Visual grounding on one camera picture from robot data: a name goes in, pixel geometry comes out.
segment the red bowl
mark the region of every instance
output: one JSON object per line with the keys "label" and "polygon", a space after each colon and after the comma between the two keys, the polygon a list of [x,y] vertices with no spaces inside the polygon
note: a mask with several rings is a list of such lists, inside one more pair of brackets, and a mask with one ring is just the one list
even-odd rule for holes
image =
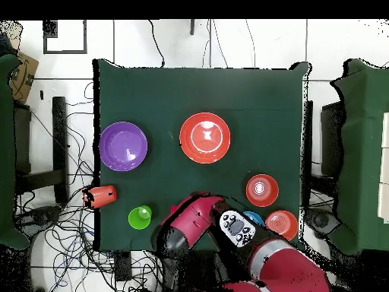
{"label": "red bowl", "polygon": [[182,125],[179,143],[184,153],[194,162],[213,163],[228,151],[229,128],[215,114],[194,114]]}
{"label": "red bowl", "polygon": [[282,235],[288,241],[296,236],[299,229],[296,217],[288,211],[275,211],[271,213],[266,218],[265,224],[269,230]]}
{"label": "red bowl", "polygon": [[278,185],[273,177],[265,174],[253,176],[246,185],[247,199],[255,206],[266,207],[278,196]]}

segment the plate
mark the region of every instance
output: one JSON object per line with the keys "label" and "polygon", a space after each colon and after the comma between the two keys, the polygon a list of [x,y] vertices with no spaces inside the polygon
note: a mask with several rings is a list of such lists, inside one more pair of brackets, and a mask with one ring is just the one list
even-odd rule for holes
{"label": "plate", "polygon": [[184,153],[197,163],[214,163],[228,151],[228,125],[213,113],[198,113],[181,127],[179,143]]}
{"label": "plate", "polygon": [[297,219],[288,211],[275,211],[271,213],[266,218],[265,224],[269,230],[282,235],[288,241],[296,236],[299,229]]}
{"label": "plate", "polygon": [[113,123],[101,134],[99,150],[101,161],[108,168],[129,171],[146,157],[146,135],[130,122]]}

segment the black stand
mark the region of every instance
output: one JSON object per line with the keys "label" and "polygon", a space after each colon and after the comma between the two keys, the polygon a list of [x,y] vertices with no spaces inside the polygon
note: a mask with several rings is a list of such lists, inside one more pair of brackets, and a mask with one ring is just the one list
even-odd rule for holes
{"label": "black stand", "polygon": [[[24,113],[29,113],[28,106],[15,101],[14,107],[16,110],[23,109]],[[15,111],[15,137],[17,156],[27,158],[26,162],[21,161],[21,157],[17,157],[17,165],[28,164],[28,150],[25,152],[25,138],[29,142],[30,134],[30,118],[16,118]],[[19,166],[17,168],[15,194],[22,195],[25,192],[31,192],[47,186],[54,186],[55,202],[66,205],[68,202],[68,168],[67,168],[67,135],[66,135],[66,103],[64,97],[52,98],[52,171],[42,173],[26,173],[28,167]]]}

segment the red cup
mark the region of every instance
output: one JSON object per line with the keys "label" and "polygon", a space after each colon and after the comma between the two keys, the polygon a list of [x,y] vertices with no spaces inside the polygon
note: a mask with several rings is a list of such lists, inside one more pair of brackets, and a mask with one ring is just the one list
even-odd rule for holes
{"label": "red cup", "polygon": [[263,173],[255,175],[247,182],[246,196],[255,206],[269,206],[277,199],[277,182],[273,177]]}
{"label": "red cup", "polygon": [[275,211],[271,213],[265,221],[266,227],[288,241],[292,240],[299,229],[296,217],[288,211]]}
{"label": "red cup", "polygon": [[98,208],[116,200],[116,190],[114,186],[93,187],[83,189],[84,206],[88,208]]}

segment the cardboard box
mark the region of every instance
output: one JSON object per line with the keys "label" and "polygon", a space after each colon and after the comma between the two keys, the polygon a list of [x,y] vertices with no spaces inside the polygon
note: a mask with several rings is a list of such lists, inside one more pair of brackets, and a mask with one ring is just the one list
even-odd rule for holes
{"label": "cardboard box", "polygon": [[19,52],[17,57],[21,65],[12,71],[9,86],[12,89],[14,100],[26,103],[39,62],[22,52]]}

